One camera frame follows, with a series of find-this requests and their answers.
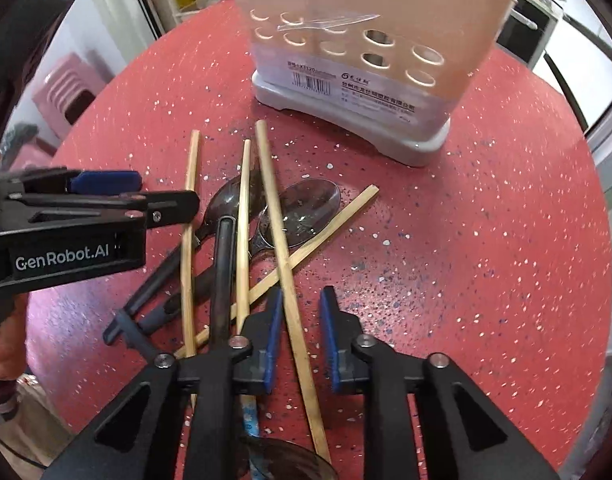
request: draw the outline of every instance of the spoon bowl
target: spoon bowl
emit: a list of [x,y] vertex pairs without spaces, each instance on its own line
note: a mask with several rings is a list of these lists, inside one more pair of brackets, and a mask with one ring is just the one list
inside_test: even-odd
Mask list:
[[[310,178],[286,188],[279,195],[284,214],[286,243],[294,248],[317,235],[339,210],[341,194],[334,182],[325,178]],[[273,248],[273,234],[267,208],[257,223],[249,243],[251,257]]]
[[[240,180],[241,175],[230,179],[212,196],[208,206],[206,206],[202,224],[195,231],[196,244],[201,244],[204,238],[215,234],[215,229],[217,229],[221,217],[237,217],[237,211],[240,208]],[[262,173],[259,168],[250,171],[248,203],[249,218],[257,216],[266,203],[262,192]]]

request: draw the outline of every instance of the speckled tabletop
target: speckled tabletop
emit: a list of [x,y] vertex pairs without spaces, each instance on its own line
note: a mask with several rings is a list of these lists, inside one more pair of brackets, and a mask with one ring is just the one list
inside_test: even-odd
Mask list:
[[[317,301],[328,284],[366,332],[398,351],[450,355],[558,466],[600,378],[612,287],[604,197],[564,98],[493,49],[452,116],[442,153],[414,169],[324,121],[258,104],[252,72],[234,3],[204,10],[107,86],[54,163],[133,168],[149,190],[179,189],[190,130],[200,128],[204,208],[238,173],[241,139],[265,118],[282,186],[329,178],[347,203],[376,184],[377,200],[295,274],[342,480],[361,478],[362,402],[334,396],[326,380]],[[101,333],[179,235],[178,226],[149,232],[144,269],[33,294],[30,365],[73,430],[144,364],[123,344],[104,346]],[[212,242],[196,268],[211,256]],[[273,266],[270,256],[255,261],[252,282]],[[206,305],[197,312],[201,328]],[[180,334],[173,324],[154,339],[173,349]],[[286,334],[275,391],[260,404],[265,434],[310,446]]]

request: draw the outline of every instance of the metal spoon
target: metal spoon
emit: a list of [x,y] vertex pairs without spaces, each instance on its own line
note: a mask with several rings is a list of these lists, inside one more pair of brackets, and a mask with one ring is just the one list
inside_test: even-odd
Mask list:
[[[237,216],[237,210],[240,206],[240,178],[238,175],[230,179],[211,198],[204,213],[202,224],[195,231],[195,237],[193,238],[194,250],[198,250],[206,238],[215,234],[215,229],[221,217]],[[250,172],[248,200],[250,203],[250,218],[254,218],[265,204],[259,168],[255,168]],[[170,277],[179,272],[180,256],[181,250],[178,245],[128,299],[123,309],[130,316],[137,314],[148,303],[148,300],[166,284]],[[122,331],[118,323],[113,319],[102,334],[104,343],[107,345],[112,344],[121,333]]]
[[[284,212],[286,241],[290,248],[307,242],[332,220],[339,210],[341,195],[334,182],[324,178],[302,180],[280,193],[279,201]],[[273,248],[270,219],[266,210],[262,212],[255,234],[248,242],[250,257]],[[214,267],[208,267],[194,279],[195,304],[207,301],[214,282]],[[155,307],[138,321],[139,327],[150,335],[179,315],[180,294],[173,294],[163,304]]]
[[264,480],[275,478],[339,480],[337,471],[310,449],[276,438],[260,438],[242,434],[238,471],[246,472],[250,462]]

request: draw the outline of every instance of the person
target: person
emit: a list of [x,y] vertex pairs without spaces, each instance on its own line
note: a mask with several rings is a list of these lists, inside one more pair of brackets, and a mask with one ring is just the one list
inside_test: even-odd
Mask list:
[[26,370],[26,309],[28,294],[9,300],[12,313],[0,325],[0,420],[16,411],[14,381]]

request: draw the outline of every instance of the black spoon handle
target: black spoon handle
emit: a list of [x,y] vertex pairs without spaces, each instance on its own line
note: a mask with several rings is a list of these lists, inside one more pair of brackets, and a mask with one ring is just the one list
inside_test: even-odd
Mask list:
[[[215,279],[215,268],[210,266],[204,269],[200,274],[193,279],[193,302],[202,304],[207,301],[212,294],[212,284]],[[148,314],[137,322],[137,325],[142,329],[145,335],[151,335],[157,332],[158,329],[171,322],[179,316],[182,308],[181,295],[179,289],[175,291],[170,298],[163,303],[158,304]]]
[[[202,227],[195,231],[194,237],[194,250],[197,250],[202,243],[203,233]],[[179,263],[181,261],[181,250],[178,245],[173,249],[166,259],[160,264],[153,273],[146,278],[140,287],[134,292],[134,294],[128,299],[126,304],[122,307],[123,310],[129,315],[134,316],[137,314],[148,300],[152,298],[161,287],[166,285],[168,280],[176,273],[179,272]],[[102,339],[107,345],[111,345],[122,333],[122,329],[119,327],[119,323],[113,319],[104,330]]]
[[210,349],[226,344],[230,337],[230,302],[232,299],[232,281],[235,277],[235,245],[237,241],[236,224],[237,221],[232,216],[223,216],[217,224],[215,233],[215,249],[213,252],[215,279],[213,280],[209,313],[211,330],[208,345]]

